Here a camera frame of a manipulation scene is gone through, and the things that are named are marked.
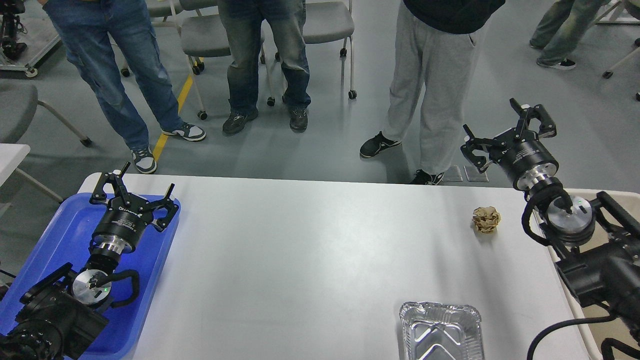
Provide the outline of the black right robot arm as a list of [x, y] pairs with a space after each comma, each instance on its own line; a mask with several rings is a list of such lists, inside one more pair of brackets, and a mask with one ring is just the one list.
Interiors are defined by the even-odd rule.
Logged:
[[521, 217], [528, 237], [553, 248], [555, 268], [570, 295], [586, 308], [599, 306], [607, 315], [558, 322], [532, 340], [526, 358], [532, 360], [539, 343], [551, 332], [568, 326], [621, 319], [633, 339], [640, 330], [640, 228], [610, 194], [600, 191], [592, 200], [569, 194], [558, 180], [558, 161], [541, 143], [555, 137], [557, 127], [543, 105], [520, 105], [510, 99], [517, 124], [492, 138], [466, 132], [461, 152], [484, 173], [497, 164], [524, 193]]

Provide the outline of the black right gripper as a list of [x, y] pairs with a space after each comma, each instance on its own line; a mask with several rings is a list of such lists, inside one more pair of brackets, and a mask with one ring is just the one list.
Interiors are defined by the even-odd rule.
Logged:
[[[485, 173], [496, 163], [505, 171], [514, 189], [530, 191], [538, 182], [555, 176], [559, 169], [558, 161], [539, 141], [555, 137], [557, 127], [542, 104], [521, 105], [515, 98], [510, 98], [509, 103], [519, 115], [516, 127], [494, 138], [486, 138], [476, 137], [464, 124], [466, 138], [461, 152], [478, 173]], [[529, 128], [532, 120], [540, 122], [537, 131]], [[488, 157], [475, 155], [475, 151], [485, 152]]]

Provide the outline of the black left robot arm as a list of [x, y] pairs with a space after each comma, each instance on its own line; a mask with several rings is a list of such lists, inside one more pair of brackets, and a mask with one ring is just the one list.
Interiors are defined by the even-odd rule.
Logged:
[[179, 222], [174, 185], [124, 171], [66, 199], [1, 301], [3, 360], [119, 360], [137, 341]]

